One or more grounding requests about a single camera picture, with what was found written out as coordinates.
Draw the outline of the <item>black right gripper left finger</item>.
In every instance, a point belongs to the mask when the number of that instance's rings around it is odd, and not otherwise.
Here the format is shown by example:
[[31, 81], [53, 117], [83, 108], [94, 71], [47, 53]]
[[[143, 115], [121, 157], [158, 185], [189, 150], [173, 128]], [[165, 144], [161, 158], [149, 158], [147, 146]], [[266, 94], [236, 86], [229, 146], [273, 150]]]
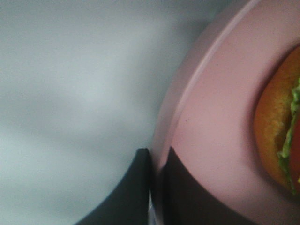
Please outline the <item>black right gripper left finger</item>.
[[150, 190], [150, 154], [138, 149], [115, 189], [78, 225], [146, 225]]

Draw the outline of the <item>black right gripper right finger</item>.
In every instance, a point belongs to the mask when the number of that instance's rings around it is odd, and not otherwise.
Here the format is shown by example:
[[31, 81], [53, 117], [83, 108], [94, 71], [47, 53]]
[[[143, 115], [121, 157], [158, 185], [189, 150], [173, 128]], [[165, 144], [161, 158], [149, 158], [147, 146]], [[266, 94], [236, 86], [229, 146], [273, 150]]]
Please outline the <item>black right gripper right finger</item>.
[[253, 225], [204, 189], [171, 147], [163, 169], [165, 225]]

